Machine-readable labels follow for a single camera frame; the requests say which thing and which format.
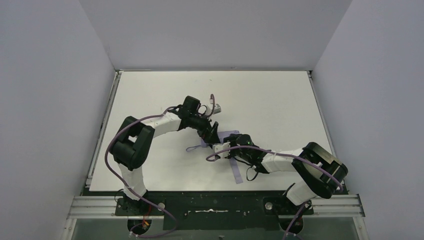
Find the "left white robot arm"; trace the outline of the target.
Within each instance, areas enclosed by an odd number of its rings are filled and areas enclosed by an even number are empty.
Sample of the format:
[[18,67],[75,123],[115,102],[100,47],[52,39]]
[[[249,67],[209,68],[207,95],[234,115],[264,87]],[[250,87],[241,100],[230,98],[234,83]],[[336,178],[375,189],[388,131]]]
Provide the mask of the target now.
[[208,146],[219,144],[219,124],[211,124],[211,116],[218,112],[215,96],[210,95],[210,106],[203,113],[200,100],[187,96],[183,104],[168,107],[159,115],[136,119],[128,116],[124,119],[119,131],[107,147],[105,156],[112,155],[118,164],[121,174],[118,178],[124,184],[127,198],[140,201],[147,188],[143,180],[142,165],[145,163],[154,138],[170,132],[186,128],[196,130],[198,136]]

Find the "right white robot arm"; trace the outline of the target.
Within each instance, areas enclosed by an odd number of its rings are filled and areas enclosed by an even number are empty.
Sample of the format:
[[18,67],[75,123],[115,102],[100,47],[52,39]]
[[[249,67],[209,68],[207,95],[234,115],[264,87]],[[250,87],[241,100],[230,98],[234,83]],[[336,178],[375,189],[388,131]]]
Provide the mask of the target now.
[[274,153],[262,151],[248,134],[230,134],[223,139],[230,147],[248,146],[229,151],[230,157],[238,157],[261,174],[273,172],[296,172],[301,181],[286,191],[287,199],[299,206],[315,197],[330,199],[339,190],[339,185],[325,173],[341,183],[348,174],[348,168],[334,155],[316,142],[291,151]]

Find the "lavender folding umbrella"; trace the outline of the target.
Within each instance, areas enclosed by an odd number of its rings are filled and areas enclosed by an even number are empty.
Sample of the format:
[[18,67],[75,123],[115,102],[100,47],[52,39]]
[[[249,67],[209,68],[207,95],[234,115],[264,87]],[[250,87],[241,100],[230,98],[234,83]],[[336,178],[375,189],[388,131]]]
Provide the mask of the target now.
[[[218,132],[218,138],[219,138],[219,145],[229,145],[229,142],[225,142],[225,138],[229,137],[231,134],[239,134],[240,132],[238,130],[230,130],[230,131],[221,131]],[[207,148],[209,145],[204,142],[204,140],[200,140],[200,144],[195,145],[195,146],[190,146],[187,147],[185,150],[187,152],[193,151],[197,148]],[[236,184],[242,184],[243,178],[241,176],[240,170],[239,170],[239,166],[237,164],[237,160],[235,158],[230,158],[229,160],[229,164],[231,166],[231,170],[232,170],[232,174],[234,176],[234,180]]]

